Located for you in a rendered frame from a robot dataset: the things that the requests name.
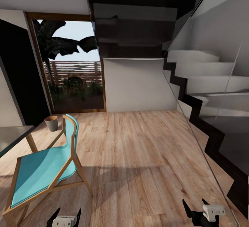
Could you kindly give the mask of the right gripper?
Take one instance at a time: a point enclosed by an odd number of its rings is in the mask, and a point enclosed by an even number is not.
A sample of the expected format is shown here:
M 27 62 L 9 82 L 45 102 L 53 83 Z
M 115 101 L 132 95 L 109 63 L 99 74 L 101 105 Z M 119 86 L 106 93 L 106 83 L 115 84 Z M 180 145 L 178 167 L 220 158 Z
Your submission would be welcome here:
M 204 199 L 202 199 L 202 201 L 205 205 L 209 205 Z M 215 222 L 209 222 L 208 219 L 203 215 L 203 212 L 191 211 L 184 199 L 182 199 L 182 202 L 188 218 L 192 218 L 192 222 L 195 227 L 219 227 L 219 215 L 215 216 Z

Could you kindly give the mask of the trash can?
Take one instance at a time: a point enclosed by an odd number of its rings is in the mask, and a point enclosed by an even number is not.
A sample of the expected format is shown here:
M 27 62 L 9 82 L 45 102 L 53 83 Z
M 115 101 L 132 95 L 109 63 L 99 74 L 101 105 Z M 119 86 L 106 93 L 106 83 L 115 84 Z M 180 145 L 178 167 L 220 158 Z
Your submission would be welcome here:
M 51 132 L 58 130 L 58 117 L 57 116 L 50 116 L 45 118 L 45 122 Z

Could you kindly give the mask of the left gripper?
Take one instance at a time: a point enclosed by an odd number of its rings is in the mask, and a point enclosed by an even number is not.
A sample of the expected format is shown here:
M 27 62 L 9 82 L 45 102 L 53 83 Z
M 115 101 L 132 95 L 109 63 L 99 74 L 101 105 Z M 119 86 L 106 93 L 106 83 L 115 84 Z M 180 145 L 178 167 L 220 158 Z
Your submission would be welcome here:
M 51 218 L 47 221 L 47 226 L 46 226 L 46 227 L 52 227 L 53 221 L 54 221 L 55 218 L 57 217 L 57 215 L 58 215 L 60 209 L 61 209 L 61 208 L 58 208 L 57 211 L 56 211 L 56 212 L 51 216 Z M 78 227 L 80 216 L 81 216 L 81 209 L 79 210 L 78 215 L 77 215 L 77 222 L 76 222 L 76 224 L 75 224 L 73 227 Z

